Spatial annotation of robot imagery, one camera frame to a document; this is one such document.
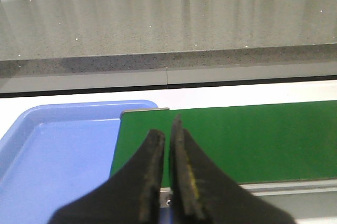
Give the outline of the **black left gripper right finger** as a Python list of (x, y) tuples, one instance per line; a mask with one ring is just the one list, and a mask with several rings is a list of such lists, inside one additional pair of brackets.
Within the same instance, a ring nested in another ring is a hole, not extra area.
[(174, 223), (294, 223), (286, 211), (252, 195), (224, 173), (173, 120), (170, 183)]

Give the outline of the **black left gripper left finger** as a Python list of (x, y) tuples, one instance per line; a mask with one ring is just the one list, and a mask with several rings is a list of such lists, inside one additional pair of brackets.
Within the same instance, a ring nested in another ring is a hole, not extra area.
[(151, 129), (130, 160), (107, 182), (57, 209), (49, 223), (158, 223), (164, 134)]

